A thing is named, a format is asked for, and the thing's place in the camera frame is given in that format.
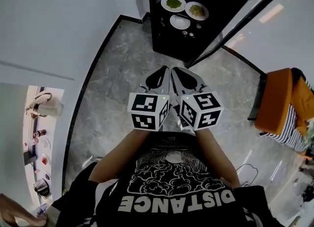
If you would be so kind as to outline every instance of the bottle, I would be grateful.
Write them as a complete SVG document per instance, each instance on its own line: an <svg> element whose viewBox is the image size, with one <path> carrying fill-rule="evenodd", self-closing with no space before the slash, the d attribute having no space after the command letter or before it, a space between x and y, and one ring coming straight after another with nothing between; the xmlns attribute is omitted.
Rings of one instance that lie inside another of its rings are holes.
<svg viewBox="0 0 314 227"><path fill-rule="evenodd" d="M36 132L33 134L33 136L34 136L34 137L40 137L40 136L46 135L46 133L47 133L47 131L46 131L45 129L43 129L43 130L38 130L38 131L36 131Z"/></svg>
<svg viewBox="0 0 314 227"><path fill-rule="evenodd" d="M30 141L28 141L28 143L25 143L25 144L27 144L28 146L33 146L38 143L39 143L38 138L32 138Z"/></svg>

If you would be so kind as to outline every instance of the striped cloth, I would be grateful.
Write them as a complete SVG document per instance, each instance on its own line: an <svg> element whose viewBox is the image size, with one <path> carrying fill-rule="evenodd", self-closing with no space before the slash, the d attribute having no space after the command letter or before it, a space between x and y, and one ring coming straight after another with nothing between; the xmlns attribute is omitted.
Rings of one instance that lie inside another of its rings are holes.
<svg viewBox="0 0 314 227"><path fill-rule="evenodd" d="M308 80L305 81L305 84L309 87L309 89L311 89L312 92L314 92Z"/></svg>
<svg viewBox="0 0 314 227"><path fill-rule="evenodd" d="M259 136L273 138L275 141L284 143L297 152L302 152L306 147L302 144L303 137L300 132L295 129L296 119L297 115L295 109L289 104L288 115L281 134L275 135L267 132L260 132Z"/></svg>

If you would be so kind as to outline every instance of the food on plate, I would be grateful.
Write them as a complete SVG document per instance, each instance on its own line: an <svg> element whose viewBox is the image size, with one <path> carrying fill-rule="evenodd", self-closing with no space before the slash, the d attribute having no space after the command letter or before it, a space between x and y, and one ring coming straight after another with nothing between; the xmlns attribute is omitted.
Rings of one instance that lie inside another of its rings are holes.
<svg viewBox="0 0 314 227"><path fill-rule="evenodd" d="M167 0L166 4L168 7L176 9L182 5L182 2L180 2L179 0Z"/></svg>
<svg viewBox="0 0 314 227"><path fill-rule="evenodd" d="M198 5L192 5L190 7L190 13L196 17L205 17L205 10Z"/></svg>

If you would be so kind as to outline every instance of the plate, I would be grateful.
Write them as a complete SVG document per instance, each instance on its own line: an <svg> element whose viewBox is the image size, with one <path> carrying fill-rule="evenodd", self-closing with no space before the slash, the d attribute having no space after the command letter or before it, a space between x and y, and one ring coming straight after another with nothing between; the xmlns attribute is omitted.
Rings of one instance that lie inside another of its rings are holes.
<svg viewBox="0 0 314 227"><path fill-rule="evenodd" d="M41 142L42 142L42 145L44 146L44 148L51 149L50 141L46 137L42 138Z"/></svg>
<svg viewBox="0 0 314 227"><path fill-rule="evenodd" d="M205 11L205 16L204 17L198 17L198 16L192 15L191 12L190 12L190 7L192 7L192 5L197 5L197 6L202 7L204 9L204 11ZM209 17L209 12L208 12L207 8L204 5L202 5L202 4L200 4L199 2L196 2L196 1L188 2L185 5L185 11L191 18L193 18L195 20L198 20L198 21L204 21L204 20L206 20Z"/></svg>
<svg viewBox="0 0 314 227"><path fill-rule="evenodd" d="M170 24L177 29L186 29L190 27L191 21L177 15L172 15L170 17Z"/></svg>
<svg viewBox="0 0 314 227"><path fill-rule="evenodd" d="M170 8L168 5L167 5L167 0L161 0L161 6L165 9L165 10L168 10L170 12L181 12L181 11L184 11L184 6L186 5L186 1L184 0L179 0L182 4L179 8L175 8L175 9L172 9Z"/></svg>

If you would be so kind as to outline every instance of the gray tile floor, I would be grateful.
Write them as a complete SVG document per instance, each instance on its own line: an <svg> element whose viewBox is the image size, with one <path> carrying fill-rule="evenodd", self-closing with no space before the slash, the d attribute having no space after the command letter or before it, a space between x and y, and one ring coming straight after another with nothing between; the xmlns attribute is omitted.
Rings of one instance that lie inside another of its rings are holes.
<svg viewBox="0 0 314 227"><path fill-rule="evenodd" d="M142 26L121 21L103 52L87 86L75 122L66 171L66 188L93 156L105 156L132 129L127 114L129 93L138 77L158 66L180 66L182 62L153 52L151 34ZM254 125L247 121L253 105L259 74L248 65L220 50L190 70L217 91L225 110L219 125L212 129L217 141L236 168L249 163L258 169L252 185L264 186L271 202L302 161L293 150L268 138L257 137ZM169 115L164 131L179 131ZM279 166L271 181L271 176ZM242 182L252 181L256 171L249 166L239 170Z"/></svg>

